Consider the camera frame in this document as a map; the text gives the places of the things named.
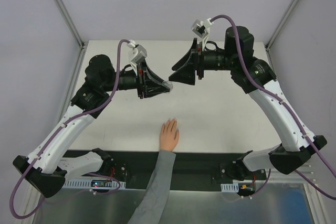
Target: human arm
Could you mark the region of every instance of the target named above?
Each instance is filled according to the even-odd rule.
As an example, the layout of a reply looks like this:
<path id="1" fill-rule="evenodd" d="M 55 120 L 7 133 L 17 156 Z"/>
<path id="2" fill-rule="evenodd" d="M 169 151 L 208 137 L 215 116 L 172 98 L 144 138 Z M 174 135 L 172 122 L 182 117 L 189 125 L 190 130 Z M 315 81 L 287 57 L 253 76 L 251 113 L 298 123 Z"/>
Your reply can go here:
<path id="1" fill-rule="evenodd" d="M 171 151 L 178 143 L 180 133 L 177 121 L 168 120 L 160 134 L 160 151 L 146 194 L 131 217 L 129 224 L 157 224 L 169 197 L 175 154 Z"/>

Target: black joint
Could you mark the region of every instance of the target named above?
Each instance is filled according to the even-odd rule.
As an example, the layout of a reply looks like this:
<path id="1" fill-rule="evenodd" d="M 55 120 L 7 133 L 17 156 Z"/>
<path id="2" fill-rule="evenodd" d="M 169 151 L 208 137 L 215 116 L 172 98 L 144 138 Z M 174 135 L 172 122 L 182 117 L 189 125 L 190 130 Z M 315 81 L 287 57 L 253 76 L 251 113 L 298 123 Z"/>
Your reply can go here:
<path id="1" fill-rule="evenodd" d="M 92 152 L 98 154 L 103 160 L 103 163 L 97 173 L 105 176 L 110 176 L 110 171 L 113 167 L 111 156 L 100 148 L 93 149 Z"/>
<path id="2" fill-rule="evenodd" d="M 28 158 L 17 156 L 13 161 L 13 165 L 21 174 L 23 174 L 29 166 Z M 66 173 L 66 170 L 61 170 L 58 167 L 52 174 L 44 174 L 42 173 L 41 168 L 35 169 L 32 167 L 25 179 L 44 197 L 50 198 L 62 189 L 65 183 Z"/>
<path id="3" fill-rule="evenodd" d="M 320 150 L 327 144 L 327 140 L 324 136 L 315 136 L 313 143 Z M 307 162 L 314 153 L 311 145 L 300 148 L 299 152 L 287 152 L 280 145 L 269 153 L 269 159 L 276 170 L 283 174 L 290 174 Z"/>
<path id="4" fill-rule="evenodd" d="M 108 98 L 109 95 L 102 89 L 93 88 L 88 84 L 84 84 L 71 99 L 71 105 L 76 105 L 84 111 L 90 111 L 98 108 L 106 102 Z M 103 109 L 95 113 L 91 113 L 91 116 L 96 119 Z"/>
<path id="5" fill-rule="evenodd" d="M 232 179 L 243 181 L 246 177 L 251 176 L 252 172 L 245 166 L 243 159 L 252 151 L 244 153 L 235 163 L 228 165 L 225 169 L 225 174 Z"/>

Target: white cable clip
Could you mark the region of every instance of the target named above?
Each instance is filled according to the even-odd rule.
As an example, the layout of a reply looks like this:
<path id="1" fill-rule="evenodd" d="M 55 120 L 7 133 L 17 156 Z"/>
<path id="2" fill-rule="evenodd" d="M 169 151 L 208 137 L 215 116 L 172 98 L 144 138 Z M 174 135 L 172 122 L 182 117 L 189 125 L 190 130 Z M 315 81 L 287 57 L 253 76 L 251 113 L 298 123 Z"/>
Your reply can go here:
<path id="1" fill-rule="evenodd" d="M 212 22 L 210 21 L 211 18 L 208 18 L 206 21 L 203 22 L 203 26 L 205 27 L 205 29 L 208 29 L 212 26 Z"/>
<path id="2" fill-rule="evenodd" d="M 136 47 L 136 43 L 135 43 L 135 41 L 134 40 L 130 40 L 130 42 L 129 43 L 127 43 L 127 46 L 129 47 L 129 48 L 135 48 Z"/>
<path id="3" fill-rule="evenodd" d="M 191 30 L 202 40 L 202 50 L 204 50 L 205 45 L 209 39 L 210 27 L 212 24 L 213 23 L 210 21 L 210 18 L 204 22 L 197 19 L 191 26 Z"/>

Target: metal frame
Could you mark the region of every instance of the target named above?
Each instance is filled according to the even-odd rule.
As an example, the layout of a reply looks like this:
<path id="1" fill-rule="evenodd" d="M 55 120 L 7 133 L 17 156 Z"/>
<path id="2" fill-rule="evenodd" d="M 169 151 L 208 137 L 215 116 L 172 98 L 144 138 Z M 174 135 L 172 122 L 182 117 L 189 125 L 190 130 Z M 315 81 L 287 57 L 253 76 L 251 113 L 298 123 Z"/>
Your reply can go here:
<path id="1" fill-rule="evenodd" d="M 286 25 L 287 21 L 289 20 L 289 17 L 293 13 L 293 11 L 295 10 L 295 8 L 297 7 L 299 2 L 300 2 L 300 0 L 292 0 L 290 2 L 289 6 L 287 7 L 283 16 L 281 17 L 281 20 L 280 20 L 279 24 L 277 25 L 276 29 L 274 30 L 269 42 L 266 45 L 267 51 L 269 51 L 269 49 L 274 44 L 275 40 L 278 38 L 280 32 L 282 31 L 282 29 Z"/>
<path id="2" fill-rule="evenodd" d="M 67 24 L 67 26 L 69 27 L 69 30 L 71 31 L 73 37 L 75 38 L 76 42 L 78 43 L 78 45 L 82 48 L 84 43 L 83 40 L 81 39 L 75 24 L 73 23 L 64 3 L 63 0 L 54 0 L 55 4 L 60 12 L 60 14 L 62 15 L 65 23 Z"/>
<path id="3" fill-rule="evenodd" d="M 79 55 L 77 56 L 76 64 L 75 64 L 75 67 L 74 67 L 73 72 L 71 74 L 70 81 L 69 81 L 68 86 L 67 86 L 67 92 L 66 92 L 65 98 L 63 100 L 63 103 L 61 105 L 57 122 L 59 122 L 59 120 L 62 118 L 62 116 L 67 111 L 70 100 L 71 100 L 71 98 L 72 98 L 72 96 L 75 92 L 75 87 L 76 87 L 79 72 L 80 72 L 80 69 L 82 67 L 84 57 L 85 57 L 86 48 L 87 48 L 87 44 L 84 44 L 84 46 L 79 51 Z"/>
<path id="4" fill-rule="evenodd" d="M 79 55 L 77 56 L 77 61 L 76 61 L 76 65 L 74 66 L 72 75 L 71 75 L 71 79 L 68 83 L 67 86 L 67 93 L 65 96 L 65 99 L 61 105 L 60 108 L 60 113 L 59 116 L 61 117 L 68 104 L 69 101 L 74 93 L 75 87 L 76 87 L 76 83 L 77 83 L 77 79 L 79 76 L 79 72 L 82 66 L 82 62 L 85 56 L 85 52 L 86 52 L 86 47 L 87 47 L 87 43 L 85 44 L 83 42 L 83 40 L 81 39 L 81 36 L 79 35 L 74 22 L 72 21 L 64 3 L 62 0 L 54 0 L 56 6 L 59 9 L 59 12 L 61 13 L 65 23 L 67 24 L 67 26 L 69 27 L 70 32 L 72 33 L 74 39 L 76 40 L 77 44 L 80 47 L 80 52 Z M 269 60 L 269 63 L 271 65 L 271 67 L 273 68 L 272 62 L 271 62 L 271 56 L 270 56 L 270 48 L 272 47 L 272 45 L 274 44 L 274 42 L 276 41 L 276 39 L 278 38 L 279 34 L 281 33 L 281 31 L 283 30 L 283 28 L 285 27 L 285 25 L 287 24 L 287 21 L 289 20 L 291 14 L 294 12 L 294 10 L 296 9 L 298 3 L 300 2 L 300 0 L 291 0 L 289 6 L 287 7 L 287 9 L 285 10 L 280 22 L 278 23 L 278 25 L 276 26 L 276 29 L 274 30 L 269 42 L 266 44 L 265 50 L 267 53 L 267 57 Z M 314 177 L 314 173 L 312 171 L 312 167 L 309 164 L 306 164 L 304 166 L 302 166 L 300 168 L 300 171 L 304 172 L 306 176 L 308 176 L 313 182 L 316 182 L 316 180 L 313 178 Z M 271 174 L 271 178 L 269 180 L 269 183 L 289 183 L 289 184 L 304 184 L 304 188 L 307 194 L 307 199 L 308 199 L 308 204 L 310 206 L 311 209 L 311 213 L 314 219 L 315 223 L 330 223 L 330 220 L 328 219 L 328 215 L 326 213 L 323 201 L 321 199 L 321 195 L 313 188 L 311 187 L 309 184 L 307 184 L 301 177 L 299 177 L 297 174 L 290 174 L 290 175 L 283 175 L 275 170 L 272 170 L 272 174 Z M 40 198 L 40 193 L 34 189 L 33 186 L 28 185 L 28 189 L 27 189 L 27 194 L 26 194 L 26 198 L 23 202 L 22 208 L 21 208 L 21 214 L 25 214 L 28 213 L 30 211 L 32 211 L 35 206 L 38 203 L 38 199 Z M 21 223 L 21 224 L 26 224 L 26 223 L 32 223 L 34 218 L 34 215 L 31 216 L 30 218 L 27 218 L 25 220 L 17 220 L 16 223 Z"/>

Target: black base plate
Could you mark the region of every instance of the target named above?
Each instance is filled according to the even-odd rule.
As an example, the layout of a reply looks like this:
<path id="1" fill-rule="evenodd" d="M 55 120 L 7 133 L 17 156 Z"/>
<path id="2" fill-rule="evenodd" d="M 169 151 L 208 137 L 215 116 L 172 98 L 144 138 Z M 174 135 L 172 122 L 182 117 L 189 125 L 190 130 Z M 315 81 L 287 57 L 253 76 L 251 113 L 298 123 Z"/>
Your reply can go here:
<path id="1" fill-rule="evenodd" d="M 89 151 L 68 150 L 64 157 L 78 157 Z M 114 161 L 116 179 L 126 182 L 126 188 L 146 189 L 155 168 L 158 152 L 106 151 Z M 232 179 L 222 173 L 223 167 L 240 158 L 243 153 L 177 153 L 173 167 L 171 190 L 221 191 L 220 184 L 231 184 Z M 257 180 L 266 174 L 255 171 Z"/>

